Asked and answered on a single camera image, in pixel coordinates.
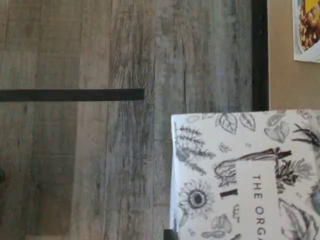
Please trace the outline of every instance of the leaf illustration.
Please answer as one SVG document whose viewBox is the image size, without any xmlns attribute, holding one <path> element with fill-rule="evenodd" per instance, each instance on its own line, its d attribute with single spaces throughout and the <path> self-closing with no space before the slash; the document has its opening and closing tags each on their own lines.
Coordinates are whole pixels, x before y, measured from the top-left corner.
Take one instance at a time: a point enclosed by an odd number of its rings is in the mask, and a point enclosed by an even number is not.
<svg viewBox="0 0 320 240">
<path fill-rule="evenodd" d="M 296 112 L 301 117 L 303 117 L 305 120 L 308 120 L 308 119 L 312 118 L 311 114 L 308 111 L 304 110 L 304 109 L 298 109 Z"/>
<path fill-rule="evenodd" d="M 211 229 L 219 229 L 221 228 L 221 216 L 216 216 L 211 222 Z"/>
<path fill-rule="evenodd" d="M 287 136 L 289 135 L 289 124 L 285 121 L 282 121 L 279 125 L 277 125 L 274 129 L 265 128 L 264 133 L 272 140 L 275 140 L 279 143 L 284 143 Z"/>
<path fill-rule="evenodd" d="M 212 236 L 212 233 L 210 231 L 205 231 L 201 233 L 201 237 L 203 237 L 204 239 L 211 238 L 211 236 Z"/>
<path fill-rule="evenodd" d="M 271 117 L 269 117 L 269 119 L 267 120 L 266 124 L 269 127 L 273 127 L 273 126 L 277 125 L 284 116 L 285 116 L 284 113 L 277 112 L 276 114 L 274 114 Z"/>
<path fill-rule="evenodd" d="M 188 124 L 193 124 L 195 123 L 196 121 L 198 121 L 200 119 L 200 116 L 197 116 L 197 115 L 191 115 L 191 116 L 188 116 L 187 119 L 186 119 L 186 122 Z"/>
<path fill-rule="evenodd" d="M 190 236 L 193 237 L 196 235 L 196 232 L 193 231 L 191 228 L 188 229 L 188 232 L 190 233 Z"/>
<path fill-rule="evenodd" d="M 180 228 L 183 227 L 187 223 L 188 219 L 189 219 L 189 213 L 185 209 L 183 209 L 183 215 L 179 223 L 179 227 Z"/>
<path fill-rule="evenodd" d="M 215 113 L 203 113 L 202 114 L 202 119 L 211 119 L 215 116 Z"/>
<path fill-rule="evenodd" d="M 240 115 L 240 123 L 247 129 L 251 131 L 256 130 L 256 120 L 249 113 L 241 113 Z"/>
<path fill-rule="evenodd" d="M 231 222 L 229 220 L 229 218 L 227 217 L 227 215 L 222 214 L 222 222 L 223 222 L 223 228 L 227 233 L 231 233 L 232 231 L 232 226 L 231 226 Z"/>
<path fill-rule="evenodd" d="M 221 118 L 221 116 L 222 116 L 222 114 L 220 114 L 220 115 L 216 118 L 216 120 L 215 120 L 215 127 L 220 126 L 220 118 Z"/>
<path fill-rule="evenodd" d="M 222 113 L 219 118 L 219 124 L 228 133 L 231 133 L 233 135 L 236 134 L 237 127 L 238 127 L 238 120 L 233 114 Z"/>
<path fill-rule="evenodd" d="M 289 240 L 313 240 L 319 228 L 312 215 L 306 213 L 294 204 L 288 204 L 279 198 L 279 210 L 283 221 L 282 234 Z"/>
<path fill-rule="evenodd" d="M 225 145 L 223 142 L 220 142 L 218 148 L 219 148 L 220 152 L 225 153 L 225 154 L 227 152 L 232 151 L 232 149 L 228 145 Z"/>
</svg>

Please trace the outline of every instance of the black frame edge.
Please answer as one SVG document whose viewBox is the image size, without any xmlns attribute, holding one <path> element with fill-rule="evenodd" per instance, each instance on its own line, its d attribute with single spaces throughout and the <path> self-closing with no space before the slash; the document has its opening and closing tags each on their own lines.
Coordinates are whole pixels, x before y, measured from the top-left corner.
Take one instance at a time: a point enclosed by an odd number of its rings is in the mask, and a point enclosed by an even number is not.
<svg viewBox="0 0 320 240">
<path fill-rule="evenodd" d="M 252 110 L 269 110 L 268 0 L 251 0 Z"/>
</svg>

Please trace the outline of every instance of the book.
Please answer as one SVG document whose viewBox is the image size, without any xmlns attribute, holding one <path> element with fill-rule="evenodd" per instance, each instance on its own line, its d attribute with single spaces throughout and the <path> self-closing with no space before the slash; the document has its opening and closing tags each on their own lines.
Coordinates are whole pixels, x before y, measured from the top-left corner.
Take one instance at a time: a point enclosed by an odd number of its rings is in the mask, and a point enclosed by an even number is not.
<svg viewBox="0 0 320 240">
<path fill-rule="evenodd" d="M 180 114 L 171 129 L 180 240 L 320 240 L 319 111 Z"/>
</svg>

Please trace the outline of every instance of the gray wood plank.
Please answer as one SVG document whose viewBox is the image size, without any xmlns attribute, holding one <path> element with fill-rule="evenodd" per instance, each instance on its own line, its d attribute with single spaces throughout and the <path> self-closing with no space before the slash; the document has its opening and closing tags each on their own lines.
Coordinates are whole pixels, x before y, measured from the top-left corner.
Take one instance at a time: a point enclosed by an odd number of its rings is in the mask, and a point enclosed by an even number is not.
<svg viewBox="0 0 320 240">
<path fill-rule="evenodd" d="M 0 2 L 0 51 L 2 51 L 5 48 L 7 20 L 8 20 L 8 1 L 1 1 Z"/>
<path fill-rule="evenodd" d="M 155 140 L 156 161 L 154 161 L 153 204 L 170 205 L 170 184 L 172 168 L 172 142 Z"/>
<path fill-rule="evenodd" d="M 171 115 L 185 113 L 183 48 L 173 0 L 156 1 L 154 139 L 171 140 Z"/>
<path fill-rule="evenodd" d="M 172 142 L 156 140 L 154 145 L 152 239 L 163 240 L 164 229 L 169 228 Z"/>
<path fill-rule="evenodd" d="M 144 88 L 145 100 L 108 104 L 105 208 L 118 223 L 107 218 L 104 239 L 153 234 L 154 14 L 153 0 L 112 1 L 109 87 Z"/>
<path fill-rule="evenodd" d="M 164 229 L 170 229 L 170 206 L 157 205 L 153 208 L 153 240 L 164 239 Z"/>
<path fill-rule="evenodd" d="M 0 89 L 34 86 L 35 53 L 4 51 L 3 59 Z M 0 168 L 6 174 L 5 181 L 0 183 L 1 239 L 25 237 L 33 112 L 32 103 L 3 103 L 0 109 Z"/>
<path fill-rule="evenodd" d="M 108 88 L 111 1 L 84 0 L 79 87 Z M 106 102 L 78 104 L 70 239 L 102 240 L 105 228 Z"/>
<path fill-rule="evenodd" d="M 252 0 L 238 1 L 239 111 L 252 111 Z"/>
<path fill-rule="evenodd" d="M 82 5 L 41 2 L 35 88 L 77 88 Z M 28 235 L 65 235 L 71 226 L 77 103 L 37 103 L 34 109 Z"/>
<path fill-rule="evenodd" d="M 212 5 L 212 39 L 214 59 L 212 70 L 213 76 L 210 91 L 213 93 L 215 110 L 222 112 L 236 112 L 241 110 L 241 104 L 247 103 L 250 108 L 251 102 L 240 98 L 249 98 L 240 94 L 240 59 L 239 59 L 239 2 L 234 0 L 217 0 Z M 242 91 L 248 93 L 245 88 L 249 85 L 241 86 Z"/>
<path fill-rule="evenodd" d="M 37 52 L 41 34 L 42 6 L 34 2 L 8 1 L 7 50 Z"/>
</svg>

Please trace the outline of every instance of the brown cardboard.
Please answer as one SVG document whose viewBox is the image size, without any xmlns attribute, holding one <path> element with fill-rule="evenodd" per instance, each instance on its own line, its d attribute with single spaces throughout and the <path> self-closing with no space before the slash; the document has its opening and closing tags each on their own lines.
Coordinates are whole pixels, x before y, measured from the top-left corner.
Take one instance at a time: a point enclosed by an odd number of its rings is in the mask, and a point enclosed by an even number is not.
<svg viewBox="0 0 320 240">
<path fill-rule="evenodd" d="M 292 1 L 268 0 L 271 109 L 320 109 L 320 64 L 294 60 Z"/>
</svg>

